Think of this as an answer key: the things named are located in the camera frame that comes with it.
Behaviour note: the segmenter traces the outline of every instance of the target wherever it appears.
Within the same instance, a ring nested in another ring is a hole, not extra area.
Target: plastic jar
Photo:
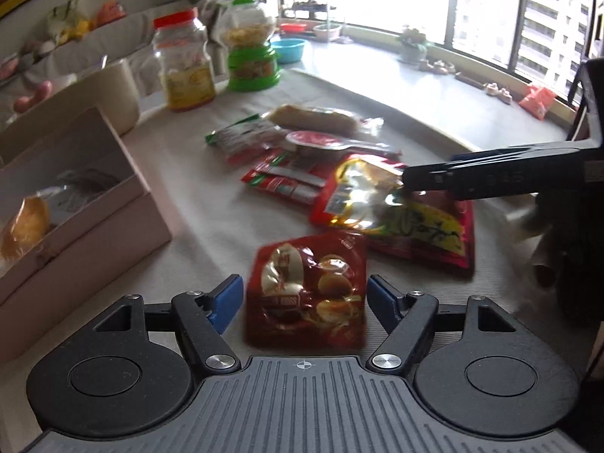
[[[211,102],[216,97],[212,60],[197,9],[156,18],[153,26],[157,30],[153,49],[168,107],[184,111]]]
[[[220,42],[229,50],[262,47],[275,31],[275,18],[258,0],[233,0],[217,22]]]

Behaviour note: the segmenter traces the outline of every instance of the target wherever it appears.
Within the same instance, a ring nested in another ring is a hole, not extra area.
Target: blue bowl
[[[288,63],[297,63],[302,59],[305,44],[304,39],[281,39],[272,42],[271,46],[279,54],[277,63],[287,65]]]

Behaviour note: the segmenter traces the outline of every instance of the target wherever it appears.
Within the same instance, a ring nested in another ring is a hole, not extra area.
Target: red chip bag
[[[346,231],[262,247],[247,288],[246,338],[259,347],[362,347],[365,243]]]
[[[534,83],[531,83],[528,89],[528,95],[518,103],[520,107],[533,114],[537,119],[543,120],[554,100],[556,100],[556,93]]]
[[[310,222],[363,233],[369,248],[387,254],[473,274],[472,201],[455,201],[445,191],[406,193],[404,167],[375,155],[348,155],[321,190]]]

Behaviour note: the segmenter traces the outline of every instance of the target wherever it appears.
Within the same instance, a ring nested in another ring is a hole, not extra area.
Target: plant pot
[[[419,65],[421,60],[425,60],[428,55],[426,46],[409,46],[401,43],[401,55],[399,61],[409,65]]]

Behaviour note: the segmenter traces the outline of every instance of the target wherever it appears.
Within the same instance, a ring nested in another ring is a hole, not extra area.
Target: apartment building
[[[458,0],[455,48],[507,66],[519,0]],[[527,0],[516,72],[565,96],[579,67],[591,0]]]

